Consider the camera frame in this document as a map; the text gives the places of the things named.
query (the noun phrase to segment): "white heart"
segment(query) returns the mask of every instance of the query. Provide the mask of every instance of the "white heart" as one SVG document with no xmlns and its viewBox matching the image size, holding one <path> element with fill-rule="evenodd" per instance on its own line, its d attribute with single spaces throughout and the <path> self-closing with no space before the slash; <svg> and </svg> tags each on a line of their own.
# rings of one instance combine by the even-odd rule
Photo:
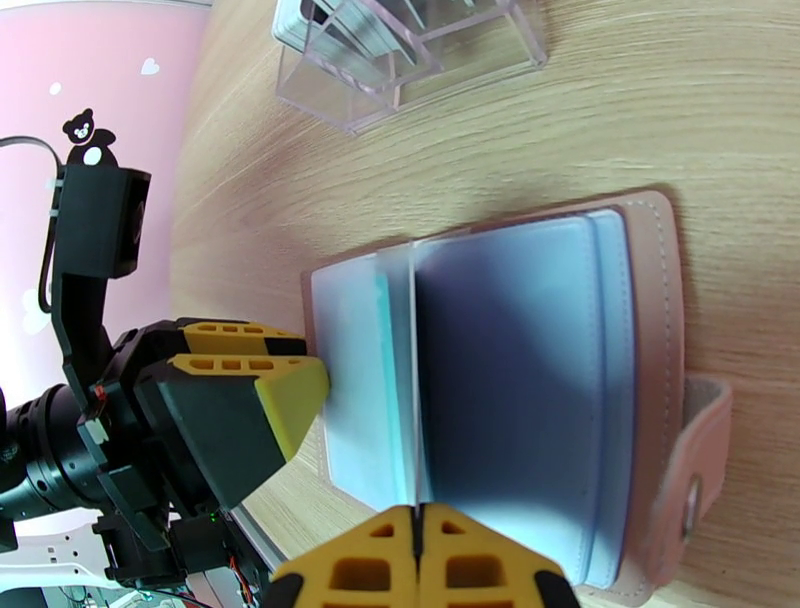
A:
<svg viewBox="0 0 800 608">
<path fill-rule="evenodd" d="M 148 57 L 142 64 L 142 76 L 153 76 L 158 74 L 159 70 L 161 70 L 161 66 L 152 57 Z"/>
<path fill-rule="evenodd" d="M 29 289 L 22 294 L 22 308 L 25 310 L 22 329 L 29 336 L 35 336 L 50 324 L 50 315 L 43 313 L 39 308 L 37 290 Z"/>
</svg>

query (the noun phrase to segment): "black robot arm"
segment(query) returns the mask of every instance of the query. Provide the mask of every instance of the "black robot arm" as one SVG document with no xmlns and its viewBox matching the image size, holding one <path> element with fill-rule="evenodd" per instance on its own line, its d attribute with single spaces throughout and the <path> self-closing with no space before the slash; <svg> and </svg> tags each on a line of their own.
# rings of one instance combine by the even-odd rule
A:
<svg viewBox="0 0 800 608">
<path fill-rule="evenodd" d="M 246 561 L 227 513 L 299 449 L 325 367 L 301 336 L 243 321 L 159 321 L 112 345 L 107 283 L 137 267 L 150 175 L 57 166 L 39 300 L 67 386 L 7 414 L 0 393 L 0 552 L 18 546 L 14 521 L 84 507 L 102 511 L 106 575 L 124 585 Z"/>
<path fill-rule="evenodd" d="M 103 327 L 106 286 L 136 270 L 150 175 L 67 165 L 57 186 L 52 322 L 64 374 L 85 412 L 112 358 Z"/>
</svg>

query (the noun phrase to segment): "acrylic stand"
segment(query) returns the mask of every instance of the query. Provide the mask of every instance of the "acrylic stand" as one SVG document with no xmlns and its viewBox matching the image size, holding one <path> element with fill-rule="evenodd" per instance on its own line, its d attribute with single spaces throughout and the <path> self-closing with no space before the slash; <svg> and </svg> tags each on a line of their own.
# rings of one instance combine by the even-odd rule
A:
<svg viewBox="0 0 800 608">
<path fill-rule="evenodd" d="M 351 134 L 392 114 L 541 68 L 535 0 L 317 0 L 277 94 Z"/>
</svg>

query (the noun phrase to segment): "wooden table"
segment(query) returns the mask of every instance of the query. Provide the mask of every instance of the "wooden table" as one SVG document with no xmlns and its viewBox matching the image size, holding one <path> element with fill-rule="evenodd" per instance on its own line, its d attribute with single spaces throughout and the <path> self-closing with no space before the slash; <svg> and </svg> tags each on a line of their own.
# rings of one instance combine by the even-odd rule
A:
<svg viewBox="0 0 800 608">
<path fill-rule="evenodd" d="M 174 312 L 301 331 L 299 273 L 323 257 L 656 185 L 682 231 L 689 367 L 728 375 L 736 411 L 724 495 L 651 605 L 797 605 L 800 4 L 544 8 L 542 73 L 350 139 L 275 98 L 273 3 L 217 0 L 180 169 Z M 315 442 L 247 502 L 290 554 L 365 516 L 320 485 Z"/>
</svg>

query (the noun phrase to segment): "leather wallet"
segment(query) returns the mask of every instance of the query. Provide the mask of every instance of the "leather wallet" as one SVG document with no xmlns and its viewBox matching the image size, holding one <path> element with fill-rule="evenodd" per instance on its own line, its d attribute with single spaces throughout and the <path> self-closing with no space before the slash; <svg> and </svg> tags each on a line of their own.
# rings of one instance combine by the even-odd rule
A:
<svg viewBox="0 0 800 608">
<path fill-rule="evenodd" d="M 328 481 L 448 502 L 643 604 L 720 493 L 732 397 L 684 371 L 677 232 L 656 192 L 562 205 L 308 273 L 332 379 Z"/>
</svg>

